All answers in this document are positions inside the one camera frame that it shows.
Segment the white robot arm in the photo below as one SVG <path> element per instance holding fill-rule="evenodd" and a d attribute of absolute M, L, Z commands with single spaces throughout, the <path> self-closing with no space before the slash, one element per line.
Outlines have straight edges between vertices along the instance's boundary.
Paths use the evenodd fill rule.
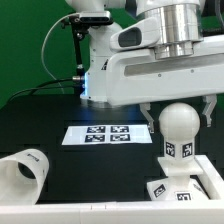
<path fill-rule="evenodd" d="M 108 10 L 127 0 L 65 0 L 90 31 L 90 68 L 81 99 L 112 107 L 139 105 L 149 114 L 158 101 L 201 97 L 205 124 L 224 93 L 224 34 L 205 37 L 206 0 L 135 0 L 135 24 L 123 29 Z"/>

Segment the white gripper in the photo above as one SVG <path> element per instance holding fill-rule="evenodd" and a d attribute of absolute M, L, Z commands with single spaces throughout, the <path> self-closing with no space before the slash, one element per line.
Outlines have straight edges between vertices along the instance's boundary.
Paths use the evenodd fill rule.
<path fill-rule="evenodd" d="M 111 36 L 114 54 L 106 68 L 107 101 L 114 106 L 140 104 L 153 133 L 149 102 L 204 96 L 202 114 L 210 127 L 216 94 L 224 92 L 224 34 L 184 42 L 172 40 L 167 43 L 169 53 L 160 43 L 161 36 L 154 17 Z"/>

